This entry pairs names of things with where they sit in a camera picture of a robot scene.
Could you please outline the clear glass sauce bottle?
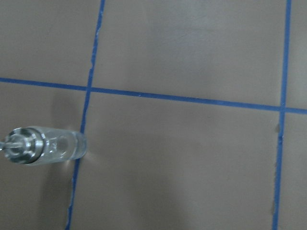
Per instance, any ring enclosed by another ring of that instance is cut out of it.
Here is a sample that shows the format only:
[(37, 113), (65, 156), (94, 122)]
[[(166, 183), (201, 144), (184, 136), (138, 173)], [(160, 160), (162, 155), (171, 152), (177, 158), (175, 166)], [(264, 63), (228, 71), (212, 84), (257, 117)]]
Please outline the clear glass sauce bottle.
[(87, 140), (77, 131), (41, 126), (19, 127), (0, 143), (0, 150), (13, 163), (41, 165), (83, 157)]

